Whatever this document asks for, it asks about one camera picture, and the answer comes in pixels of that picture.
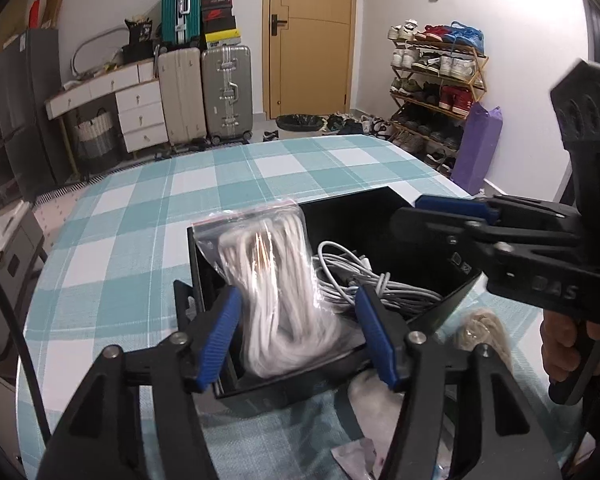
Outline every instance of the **red sneaker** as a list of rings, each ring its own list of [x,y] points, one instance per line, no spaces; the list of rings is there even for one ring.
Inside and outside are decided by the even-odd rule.
[[[454,87],[454,113],[467,117],[473,104],[474,98],[468,88]]]
[[[440,108],[451,110],[456,100],[456,91],[453,86],[443,86],[440,93]]]
[[[440,41],[442,42],[442,36],[445,34],[450,34],[451,29],[446,25],[436,25],[435,27],[432,25],[427,25],[424,28],[424,37],[427,41]]]

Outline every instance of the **white desk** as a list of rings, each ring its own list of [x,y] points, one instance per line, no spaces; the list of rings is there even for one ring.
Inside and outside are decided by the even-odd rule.
[[[107,94],[116,94],[120,127],[126,150],[168,142],[164,125],[160,83],[152,59],[125,65],[49,98],[45,102],[50,120],[58,119],[74,172],[78,174],[62,115]]]

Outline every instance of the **door frame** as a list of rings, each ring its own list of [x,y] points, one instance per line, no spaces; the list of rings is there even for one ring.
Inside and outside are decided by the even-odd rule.
[[[353,78],[353,55],[356,41],[356,5],[357,0],[351,0],[351,20],[349,27],[349,72],[347,73],[347,99],[345,110],[351,108],[351,83]],[[269,67],[269,37],[270,37],[270,7],[271,0],[262,0],[262,105],[267,119],[271,118],[271,92],[270,92],[270,67]]]

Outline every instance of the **door handle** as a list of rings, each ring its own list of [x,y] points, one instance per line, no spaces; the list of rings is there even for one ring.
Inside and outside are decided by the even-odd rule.
[[[271,35],[277,36],[278,35],[278,27],[281,27],[282,25],[286,25],[287,23],[288,23],[287,20],[279,20],[277,14],[272,14],[271,15]]]

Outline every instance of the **checkered bedsheet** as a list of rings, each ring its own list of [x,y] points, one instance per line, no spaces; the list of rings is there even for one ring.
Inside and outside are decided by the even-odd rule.
[[[104,346],[145,348],[176,330],[173,280],[190,280],[186,227],[192,219],[280,197],[304,202],[387,185],[410,202],[421,194],[466,196],[403,150],[365,136],[196,153],[123,171],[89,187],[49,254],[26,323],[52,429]],[[539,312],[491,296],[478,283],[461,310],[481,305],[494,308],[509,329],[516,378],[555,450],[563,450],[578,414],[551,408],[546,398]],[[449,320],[448,332],[460,318]],[[20,449],[33,479],[43,444],[20,373],[17,391]],[[143,388],[141,397],[148,466],[153,478],[161,478],[150,390]],[[338,394],[328,392],[250,420],[230,413],[203,415],[220,478],[344,478],[330,449],[359,435],[345,428],[341,408]]]

